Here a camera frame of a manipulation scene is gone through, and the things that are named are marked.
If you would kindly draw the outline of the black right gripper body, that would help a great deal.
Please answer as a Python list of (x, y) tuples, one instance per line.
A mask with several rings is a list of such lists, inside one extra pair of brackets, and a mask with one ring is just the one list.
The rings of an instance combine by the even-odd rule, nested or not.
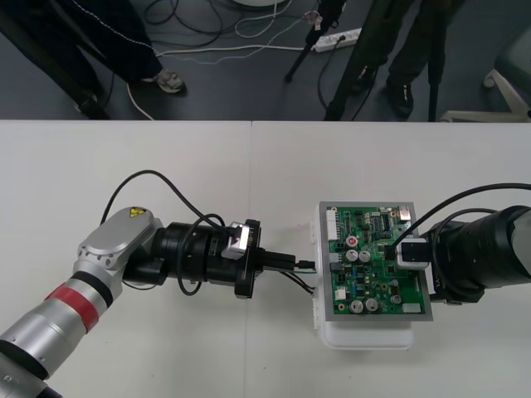
[(431, 277), (435, 292), (430, 294), (432, 303), (444, 303), (446, 305), (460, 306), (468, 303), (478, 303), (485, 295), (484, 289), (473, 289), (471, 293), (466, 293), (464, 289), (454, 290), (440, 275), (440, 272), (431, 267)]

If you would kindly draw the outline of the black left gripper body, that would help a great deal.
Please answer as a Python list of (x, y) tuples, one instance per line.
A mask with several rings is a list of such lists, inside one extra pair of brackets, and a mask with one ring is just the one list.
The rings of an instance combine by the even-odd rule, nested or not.
[(239, 299), (251, 299), (256, 275), (259, 274), (258, 252), (261, 242), (261, 223), (247, 219), (245, 224), (250, 227), (246, 253), (237, 261), (234, 294)]

